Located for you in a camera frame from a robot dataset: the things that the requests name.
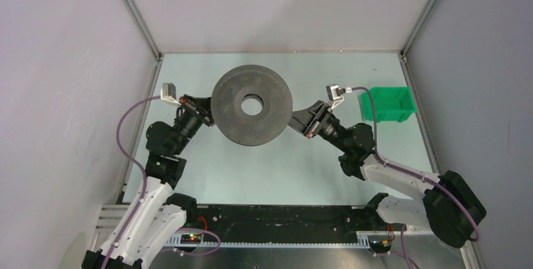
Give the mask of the aluminium corner frame post left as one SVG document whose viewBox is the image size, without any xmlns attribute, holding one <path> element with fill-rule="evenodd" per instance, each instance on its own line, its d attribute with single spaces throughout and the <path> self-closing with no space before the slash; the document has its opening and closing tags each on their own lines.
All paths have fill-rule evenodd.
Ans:
<svg viewBox="0 0 533 269">
<path fill-rule="evenodd" d="M 135 0 L 122 0 L 122 2 L 127 12 L 130 14 L 133 20 L 133 23 L 135 24 L 137 30 L 139 31 L 142 39 L 144 40 L 147 47 L 149 48 L 153 58 L 156 61 L 160 61 L 162 57 L 162 53 L 160 49 L 157 47 L 155 39 L 153 38 L 149 30 L 149 27 L 145 19 L 143 18 L 142 13 L 139 7 L 137 6 Z"/>
</svg>

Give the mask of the aluminium corner frame post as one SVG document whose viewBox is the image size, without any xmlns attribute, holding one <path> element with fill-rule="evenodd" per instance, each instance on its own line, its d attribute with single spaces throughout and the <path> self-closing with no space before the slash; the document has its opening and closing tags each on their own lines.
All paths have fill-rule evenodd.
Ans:
<svg viewBox="0 0 533 269">
<path fill-rule="evenodd" d="M 412 27 L 401 51 L 400 54 L 402 58 L 406 58 L 409 54 L 410 50 L 414 46 L 416 39 L 421 34 L 422 30 L 424 29 L 425 25 L 427 24 L 429 18 L 431 17 L 431 14 L 435 11 L 438 2 L 440 0 L 427 0 L 425 5 L 422 8 L 422 11 L 420 12 L 420 15 L 418 16 L 414 26 Z"/>
<path fill-rule="evenodd" d="M 139 31 L 142 39 L 144 40 L 147 47 L 149 48 L 153 58 L 156 61 L 160 61 L 162 57 L 162 53 L 160 49 L 157 47 L 155 39 L 153 38 L 149 30 L 149 27 L 145 19 L 143 18 L 142 13 L 139 7 L 137 6 L 135 0 L 122 0 L 122 2 L 127 12 L 130 14 L 133 20 L 133 23 L 135 24 L 137 30 Z"/>
</svg>

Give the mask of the dark grey cable spool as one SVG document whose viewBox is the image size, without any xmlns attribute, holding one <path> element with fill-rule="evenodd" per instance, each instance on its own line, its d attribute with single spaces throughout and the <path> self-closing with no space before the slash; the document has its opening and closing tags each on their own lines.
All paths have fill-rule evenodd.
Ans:
<svg viewBox="0 0 533 269">
<path fill-rule="evenodd" d="M 229 140 L 243 146 L 264 145 L 286 129 L 292 94 L 286 81 L 261 65 L 242 65 L 226 72 L 211 95 L 216 126 Z"/>
</svg>

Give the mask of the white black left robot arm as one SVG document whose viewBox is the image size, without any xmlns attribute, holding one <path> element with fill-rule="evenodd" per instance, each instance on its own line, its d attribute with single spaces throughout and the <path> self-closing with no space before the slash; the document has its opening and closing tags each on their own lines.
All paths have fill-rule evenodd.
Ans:
<svg viewBox="0 0 533 269">
<path fill-rule="evenodd" d="M 183 95 L 177 104 L 172 125 L 147 128 L 146 165 L 133 160 L 143 178 L 134 201 L 101 247 L 86 252 L 83 268 L 149 268 L 174 232 L 198 223 L 196 199 L 174 190 L 187 163 L 179 155 L 201 126 L 214 125 L 211 98 Z"/>
</svg>

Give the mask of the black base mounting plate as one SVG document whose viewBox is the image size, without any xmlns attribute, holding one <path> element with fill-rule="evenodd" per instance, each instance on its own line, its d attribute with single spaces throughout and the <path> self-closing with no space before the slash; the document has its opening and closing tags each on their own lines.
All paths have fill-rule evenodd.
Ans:
<svg viewBox="0 0 533 269">
<path fill-rule="evenodd" d="M 351 206 L 200 205 L 185 227 L 215 233 L 225 241 L 357 240 L 363 231 L 388 231 L 388 224 L 368 208 Z"/>
</svg>

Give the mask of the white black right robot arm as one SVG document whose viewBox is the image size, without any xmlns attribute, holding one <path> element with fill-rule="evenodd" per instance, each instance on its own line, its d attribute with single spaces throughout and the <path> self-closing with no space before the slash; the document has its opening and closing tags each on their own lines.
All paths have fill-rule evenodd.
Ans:
<svg viewBox="0 0 533 269">
<path fill-rule="evenodd" d="M 381 230 L 389 223 L 417 226 L 432 231 L 453 248 L 480 239 L 478 225 L 486 217 L 486 209 L 460 174 L 415 170 L 382 157 L 370 125 L 345 128 L 322 101 L 293 112 L 289 125 L 306 138 L 320 136 L 342 151 L 338 160 L 345 175 L 385 185 L 406 196 L 374 196 L 366 205 L 365 220 L 370 228 Z"/>
</svg>

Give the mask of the aluminium corner frame post right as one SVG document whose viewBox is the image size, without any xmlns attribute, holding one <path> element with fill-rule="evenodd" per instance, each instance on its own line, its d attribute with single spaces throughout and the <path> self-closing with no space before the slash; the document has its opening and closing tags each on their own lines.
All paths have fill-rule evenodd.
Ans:
<svg viewBox="0 0 533 269">
<path fill-rule="evenodd" d="M 435 11 L 438 2 L 440 0 L 427 0 L 425 5 L 422 8 L 422 11 L 420 12 L 420 15 L 418 16 L 414 26 L 412 27 L 401 51 L 400 54 L 402 58 L 406 58 L 409 54 L 410 50 L 414 46 L 416 39 L 421 34 L 422 30 L 424 29 L 425 25 L 427 24 L 429 18 L 431 17 L 431 14 Z"/>
</svg>

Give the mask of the green plastic bin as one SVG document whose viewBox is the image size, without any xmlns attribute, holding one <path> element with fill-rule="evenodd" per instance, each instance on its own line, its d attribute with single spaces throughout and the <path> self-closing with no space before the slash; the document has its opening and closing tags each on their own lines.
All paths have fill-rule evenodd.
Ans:
<svg viewBox="0 0 533 269">
<path fill-rule="evenodd" d="M 418 113 L 417 104 L 409 87 L 372 87 L 368 91 L 373 98 L 378 123 L 382 121 L 402 123 L 411 115 Z"/>
</svg>

